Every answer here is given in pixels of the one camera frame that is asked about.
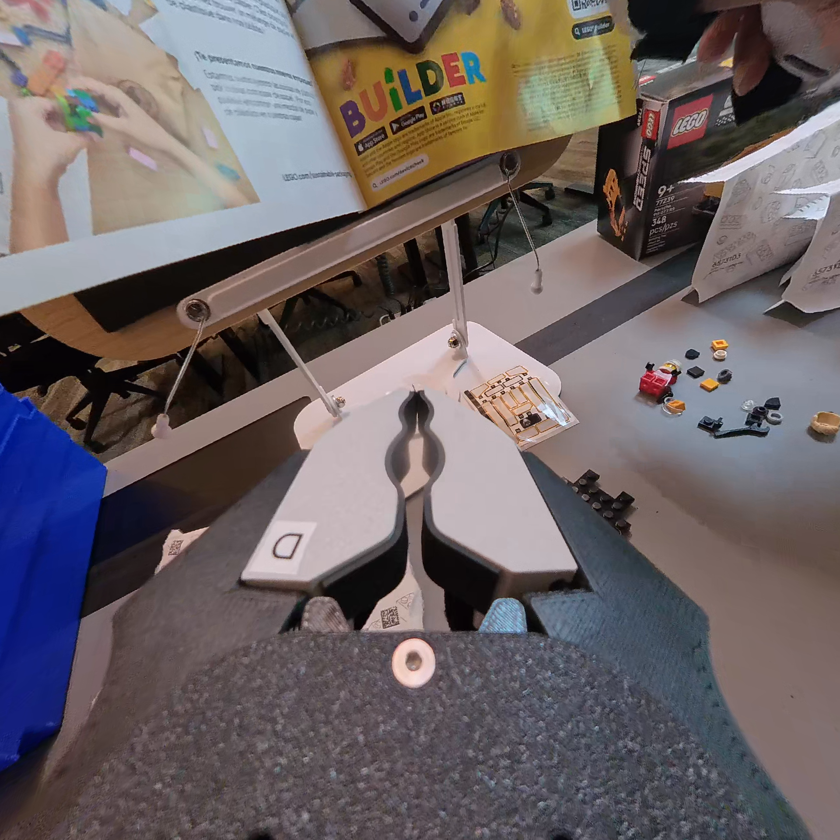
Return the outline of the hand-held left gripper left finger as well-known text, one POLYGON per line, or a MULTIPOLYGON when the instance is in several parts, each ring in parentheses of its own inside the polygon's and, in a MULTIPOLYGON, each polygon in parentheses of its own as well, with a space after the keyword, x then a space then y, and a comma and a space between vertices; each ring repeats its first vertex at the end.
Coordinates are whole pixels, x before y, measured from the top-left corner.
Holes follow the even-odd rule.
POLYGON ((404 388, 338 421, 306 453, 240 582, 332 598, 361 628, 406 574, 416 427, 417 394, 404 388))

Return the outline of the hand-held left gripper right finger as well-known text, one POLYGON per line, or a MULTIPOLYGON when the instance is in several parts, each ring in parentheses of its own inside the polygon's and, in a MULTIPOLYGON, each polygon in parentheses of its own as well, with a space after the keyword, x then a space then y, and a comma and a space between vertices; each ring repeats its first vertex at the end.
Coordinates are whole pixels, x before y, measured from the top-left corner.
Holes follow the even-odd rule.
POLYGON ((416 394, 423 436, 421 552, 453 631, 470 631, 499 598, 574 581, 578 563, 527 460, 496 425, 445 394, 416 394))

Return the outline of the toy brick instruction booklet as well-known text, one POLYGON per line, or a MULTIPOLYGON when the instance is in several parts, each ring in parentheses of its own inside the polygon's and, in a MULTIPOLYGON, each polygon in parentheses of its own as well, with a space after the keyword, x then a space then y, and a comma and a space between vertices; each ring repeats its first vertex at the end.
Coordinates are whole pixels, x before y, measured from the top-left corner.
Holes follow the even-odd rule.
POLYGON ((2 2, 2 315, 630 114, 610 2, 2 2))

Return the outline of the grey desk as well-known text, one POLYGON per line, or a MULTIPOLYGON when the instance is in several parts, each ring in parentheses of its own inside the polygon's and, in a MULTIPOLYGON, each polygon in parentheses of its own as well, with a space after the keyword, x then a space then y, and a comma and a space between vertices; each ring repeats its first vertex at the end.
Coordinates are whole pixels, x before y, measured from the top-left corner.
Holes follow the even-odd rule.
POLYGON ((684 307, 687 250, 529 337, 582 424, 523 454, 579 572, 523 632, 302 627, 318 604, 239 578, 306 452, 250 477, 112 619, 103 683, 22 838, 810 838, 784 796, 838 759, 837 347, 684 307), (667 416, 646 363, 730 384, 667 416), (704 415, 780 399, 766 438, 704 415), (572 490, 636 498, 629 539, 572 490))

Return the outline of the person's right hand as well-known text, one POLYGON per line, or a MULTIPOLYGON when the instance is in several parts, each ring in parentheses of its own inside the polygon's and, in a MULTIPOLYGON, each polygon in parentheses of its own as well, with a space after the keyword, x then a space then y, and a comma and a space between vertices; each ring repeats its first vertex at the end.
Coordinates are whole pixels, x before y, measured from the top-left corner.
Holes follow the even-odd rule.
POLYGON ((732 87, 744 96, 761 82, 770 67, 772 47, 763 32, 760 4, 720 3, 709 6, 714 15, 697 46, 697 60, 718 62, 731 52, 732 87))

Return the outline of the yellow black sticker sheet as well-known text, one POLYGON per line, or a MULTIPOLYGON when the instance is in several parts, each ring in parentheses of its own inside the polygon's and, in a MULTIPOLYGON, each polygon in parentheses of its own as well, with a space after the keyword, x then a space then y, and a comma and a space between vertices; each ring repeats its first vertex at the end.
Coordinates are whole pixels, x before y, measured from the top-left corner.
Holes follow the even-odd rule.
POLYGON ((508 369, 463 392, 466 403, 496 425, 522 452, 578 425, 543 379, 524 366, 508 369))

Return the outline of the black toy chassis plate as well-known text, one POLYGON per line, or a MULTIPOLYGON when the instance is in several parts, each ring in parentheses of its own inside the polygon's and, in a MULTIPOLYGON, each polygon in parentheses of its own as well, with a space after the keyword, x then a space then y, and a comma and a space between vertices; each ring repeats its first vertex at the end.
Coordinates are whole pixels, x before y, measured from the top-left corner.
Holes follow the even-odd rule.
POLYGON ((630 538, 631 517, 637 509, 635 496, 625 490, 610 494, 602 487, 601 475, 592 469, 586 470, 574 480, 567 480, 567 483, 598 517, 625 539, 630 538))

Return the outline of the black toy set box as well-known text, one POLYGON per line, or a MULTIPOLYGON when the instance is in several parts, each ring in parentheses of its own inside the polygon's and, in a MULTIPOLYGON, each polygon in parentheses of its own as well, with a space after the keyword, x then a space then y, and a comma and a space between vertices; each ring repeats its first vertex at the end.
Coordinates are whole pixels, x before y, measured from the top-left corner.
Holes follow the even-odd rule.
POLYGON ((598 133, 596 229, 640 260, 704 237, 711 206, 693 181, 749 144, 736 124, 732 60, 689 60, 639 79, 633 116, 598 133))

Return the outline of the red toy minifigure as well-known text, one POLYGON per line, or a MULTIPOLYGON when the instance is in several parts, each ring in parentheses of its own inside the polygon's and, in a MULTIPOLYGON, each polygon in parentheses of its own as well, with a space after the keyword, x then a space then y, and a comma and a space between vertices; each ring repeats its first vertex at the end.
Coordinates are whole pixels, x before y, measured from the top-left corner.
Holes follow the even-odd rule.
POLYGON ((681 364, 676 360, 669 360, 660 365, 646 363, 645 373, 639 381, 638 390, 650 397, 658 404, 673 396, 673 386, 681 374, 681 364))

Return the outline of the cluster of black yellow bricks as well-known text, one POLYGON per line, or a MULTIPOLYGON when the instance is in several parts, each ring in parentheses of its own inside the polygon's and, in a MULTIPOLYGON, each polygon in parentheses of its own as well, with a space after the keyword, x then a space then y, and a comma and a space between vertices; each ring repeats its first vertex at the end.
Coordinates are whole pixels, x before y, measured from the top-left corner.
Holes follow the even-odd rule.
MULTIPOLYGON (((715 375, 707 376, 706 371, 697 365, 686 368, 681 362, 680 364, 681 374, 673 386, 673 396, 667 398, 662 404, 657 403, 661 411, 667 416, 680 417, 687 410, 686 402, 680 399, 675 393, 675 387, 680 377, 684 375, 688 376, 690 380, 697 382, 699 388, 707 394, 713 393, 720 386, 732 382, 733 374, 728 368, 721 368, 715 375)), ((781 401, 777 397, 772 397, 764 403, 747 400, 740 407, 743 418, 739 425, 726 427, 722 416, 704 415, 698 421, 697 427, 700 431, 715 439, 741 437, 767 438, 772 427, 783 423, 784 417, 780 409, 781 401)))

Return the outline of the white book stand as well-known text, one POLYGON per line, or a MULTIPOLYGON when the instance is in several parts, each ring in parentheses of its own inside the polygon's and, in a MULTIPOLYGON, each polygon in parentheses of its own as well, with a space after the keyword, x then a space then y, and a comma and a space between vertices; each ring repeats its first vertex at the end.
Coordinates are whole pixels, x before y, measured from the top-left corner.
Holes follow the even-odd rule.
MULTIPOLYGON (((52 297, 28 308, 16 306, 16 310, 58 341, 107 360, 160 358, 191 340, 195 323, 186 314, 191 300, 209 307, 205 331, 220 333, 258 312, 267 319, 271 307, 312 291, 346 268, 435 226, 441 226, 444 234, 457 243, 455 218, 508 189, 502 169, 507 160, 519 160, 520 168, 511 183, 522 186, 538 169, 556 162, 569 141, 564 137, 536 143, 469 164, 399 199, 393 206, 355 219, 116 332, 102 331, 74 295, 52 297)), ((257 432, 267 434, 266 418, 285 412, 304 397, 311 397, 312 402, 303 408, 304 417, 297 421, 295 435, 302 447, 311 447, 332 424, 328 409, 319 402, 319 387, 327 396, 343 396, 346 404, 340 411, 348 415, 354 405, 370 403, 404 384, 430 385, 456 398, 458 391, 472 387, 490 373, 500 372, 507 362, 537 375, 553 396, 559 396, 560 378, 543 362, 546 353, 530 339, 517 344, 509 341, 512 305, 508 304, 508 310, 502 313, 505 322, 483 327, 468 321, 466 304, 460 302, 465 295, 456 291, 453 276, 449 276, 449 283, 450 293, 443 302, 454 302, 451 319, 464 323, 463 327, 443 323, 422 337, 420 327, 434 326, 434 319, 442 317, 443 309, 430 305, 420 308, 417 313, 422 313, 423 319, 409 321, 408 332, 385 329, 371 334, 372 338, 386 340, 385 349, 374 361, 364 362, 359 355, 350 357, 349 349, 344 350, 343 356, 337 352, 323 355, 310 363, 310 375, 299 369, 284 374, 174 428, 162 440, 111 459, 106 464, 108 476, 103 496, 155 476, 195 454, 209 457, 211 468, 221 469, 224 455, 230 455, 234 466, 243 466, 248 452, 245 445, 257 444, 257 432)))

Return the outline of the blue plastic bin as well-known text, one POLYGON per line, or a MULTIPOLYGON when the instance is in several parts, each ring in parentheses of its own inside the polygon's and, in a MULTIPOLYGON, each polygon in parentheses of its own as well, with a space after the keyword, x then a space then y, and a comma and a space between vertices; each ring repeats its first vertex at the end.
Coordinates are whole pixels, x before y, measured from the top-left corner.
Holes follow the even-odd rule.
POLYGON ((60 729, 106 477, 1 391, 1 770, 60 729))

